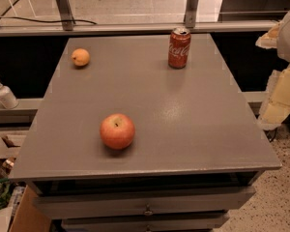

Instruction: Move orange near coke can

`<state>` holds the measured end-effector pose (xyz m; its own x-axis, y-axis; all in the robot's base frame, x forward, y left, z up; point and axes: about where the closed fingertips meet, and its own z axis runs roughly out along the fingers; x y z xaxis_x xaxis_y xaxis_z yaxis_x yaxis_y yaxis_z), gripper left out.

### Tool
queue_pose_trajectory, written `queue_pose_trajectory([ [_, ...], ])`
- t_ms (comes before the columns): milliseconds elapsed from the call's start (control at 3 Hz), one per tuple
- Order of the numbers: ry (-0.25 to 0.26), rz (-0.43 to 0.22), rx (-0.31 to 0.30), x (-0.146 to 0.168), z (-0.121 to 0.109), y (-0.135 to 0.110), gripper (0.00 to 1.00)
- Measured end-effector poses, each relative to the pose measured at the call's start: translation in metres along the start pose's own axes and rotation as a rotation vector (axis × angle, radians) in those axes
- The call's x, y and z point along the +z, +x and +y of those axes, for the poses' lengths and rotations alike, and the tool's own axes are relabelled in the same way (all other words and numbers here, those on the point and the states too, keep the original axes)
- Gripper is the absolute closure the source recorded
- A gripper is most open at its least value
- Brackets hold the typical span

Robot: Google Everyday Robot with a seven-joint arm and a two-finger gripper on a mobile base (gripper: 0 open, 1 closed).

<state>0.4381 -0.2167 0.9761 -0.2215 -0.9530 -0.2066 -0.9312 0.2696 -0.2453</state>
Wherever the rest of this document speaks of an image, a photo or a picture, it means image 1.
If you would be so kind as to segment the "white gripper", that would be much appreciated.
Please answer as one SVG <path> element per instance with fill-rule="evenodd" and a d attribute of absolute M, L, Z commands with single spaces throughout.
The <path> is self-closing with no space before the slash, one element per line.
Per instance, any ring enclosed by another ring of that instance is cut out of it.
<path fill-rule="evenodd" d="M 256 46 L 270 49 L 277 47 L 277 55 L 290 63 L 290 11 L 280 23 L 259 37 Z M 259 109 L 257 124 L 261 130 L 278 128 L 290 115 L 290 64 L 282 72 L 273 70 L 269 77 L 266 96 Z"/>

